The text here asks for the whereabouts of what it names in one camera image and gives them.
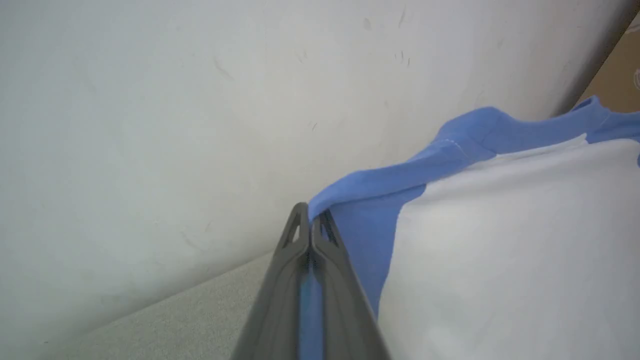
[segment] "cloth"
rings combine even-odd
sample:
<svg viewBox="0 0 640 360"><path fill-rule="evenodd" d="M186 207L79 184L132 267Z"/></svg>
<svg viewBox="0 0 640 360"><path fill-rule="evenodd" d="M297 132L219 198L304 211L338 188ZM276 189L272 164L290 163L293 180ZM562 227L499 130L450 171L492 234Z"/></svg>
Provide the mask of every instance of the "cloth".
<svg viewBox="0 0 640 360"><path fill-rule="evenodd" d="M394 359L640 354L640 112L596 97L543 122L448 121L408 161L352 173L331 209ZM321 288L300 352L322 359Z"/></svg>

